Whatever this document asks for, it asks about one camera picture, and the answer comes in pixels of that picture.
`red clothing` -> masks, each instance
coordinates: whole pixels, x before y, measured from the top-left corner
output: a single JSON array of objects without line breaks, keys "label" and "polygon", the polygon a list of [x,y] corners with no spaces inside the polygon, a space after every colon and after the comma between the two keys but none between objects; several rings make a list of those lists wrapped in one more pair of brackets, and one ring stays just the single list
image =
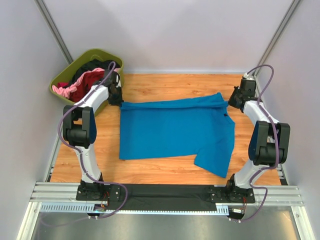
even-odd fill
[{"label": "red clothing", "polygon": [[75,92],[70,93],[70,100],[79,102],[91,89],[95,81],[101,80],[104,77],[105,71],[88,72],[83,76],[82,82],[76,87]]},{"label": "red clothing", "polygon": [[63,87],[66,87],[68,84],[69,83],[67,83],[67,82],[58,82],[57,87],[58,88],[63,88]]}]

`laundry basket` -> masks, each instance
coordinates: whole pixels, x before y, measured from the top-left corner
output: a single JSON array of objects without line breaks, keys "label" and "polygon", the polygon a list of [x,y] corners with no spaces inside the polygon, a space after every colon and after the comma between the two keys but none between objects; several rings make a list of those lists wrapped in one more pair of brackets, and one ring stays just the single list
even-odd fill
[{"label": "laundry basket", "polygon": [[[118,71],[118,74],[120,75],[120,81],[121,81],[121,86],[124,85],[124,63],[123,61],[115,56],[112,55],[108,52],[105,52],[101,49],[90,49],[86,51],[84,54],[82,54],[78,59],[76,59],[74,62],[72,62],[69,66],[67,66],[58,76],[56,76],[50,83],[49,90],[52,94],[57,96],[59,99],[61,99],[63,102],[65,102],[67,105],[73,105],[75,104],[73,101],[57,94],[52,90],[52,86],[55,85],[57,86],[58,83],[68,83],[72,77],[75,75],[76,71],[84,64],[92,61],[93,59],[98,59],[100,61],[107,61],[107,60],[113,60],[117,64],[120,65],[120,70]],[[108,101],[104,101],[99,108],[95,112],[95,116],[97,116],[102,109],[108,104]]]}]

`blue t-shirt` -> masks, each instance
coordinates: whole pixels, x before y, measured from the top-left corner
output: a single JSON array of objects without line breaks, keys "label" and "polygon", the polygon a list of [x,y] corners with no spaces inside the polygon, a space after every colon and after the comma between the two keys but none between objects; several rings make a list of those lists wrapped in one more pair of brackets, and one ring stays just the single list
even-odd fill
[{"label": "blue t-shirt", "polygon": [[173,101],[123,102],[123,160],[196,154],[194,164],[226,177],[235,145],[235,123],[221,93]]}]

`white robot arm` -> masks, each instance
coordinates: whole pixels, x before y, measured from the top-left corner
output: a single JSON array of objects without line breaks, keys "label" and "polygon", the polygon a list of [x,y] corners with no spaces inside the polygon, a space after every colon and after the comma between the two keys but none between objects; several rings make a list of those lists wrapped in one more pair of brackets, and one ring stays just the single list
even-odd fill
[{"label": "white robot arm", "polygon": [[[94,113],[99,106],[109,101],[111,105],[120,106],[122,100],[122,90],[119,75],[114,72],[105,84],[98,87],[98,83],[94,84],[90,91],[79,102],[74,105],[78,107],[63,120],[63,138],[68,141],[70,145],[77,147],[82,151],[82,160],[84,169],[89,175],[96,180],[102,181],[102,173],[97,165],[94,142],[97,136],[97,128]],[[65,106],[64,112],[69,110],[72,106]],[[82,124],[76,124],[74,121],[82,119]],[[81,164],[80,153],[74,150],[76,156]],[[81,182],[93,184],[84,169],[81,167]]]},{"label": "white robot arm", "polygon": [[[287,159],[290,126],[272,117],[264,104],[262,102],[258,103],[255,91],[256,81],[252,77],[244,75],[240,86],[234,87],[228,102],[230,106],[240,109],[247,115],[255,126],[248,148],[249,159],[243,168],[231,177],[232,188],[250,189],[251,185],[268,167],[275,165],[275,138],[277,138],[279,145],[278,162],[284,163]],[[274,136],[270,118],[276,127],[277,136]]]}]

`wooden board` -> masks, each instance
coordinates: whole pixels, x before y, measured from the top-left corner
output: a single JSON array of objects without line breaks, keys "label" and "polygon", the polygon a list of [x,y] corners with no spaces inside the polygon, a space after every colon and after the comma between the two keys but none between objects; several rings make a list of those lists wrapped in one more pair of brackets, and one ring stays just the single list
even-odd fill
[{"label": "wooden board", "polygon": [[[241,76],[235,74],[126,74],[123,99],[126,102],[177,100],[221,92],[228,100]],[[235,121],[235,147],[227,179],[248,159],[253,132],[249,118],[239,109],[228,107]],[[227,179],[194,165],[195,155],[169,158],[119,160],[120,109],[107,106],[96,117],[95,154],[105,181],[127,184],[225,184]],[[81,170],[74,151],[62,145],[51,182],[80,182]],[[276,170],[266,172],[258,185],[280,185]]]}]

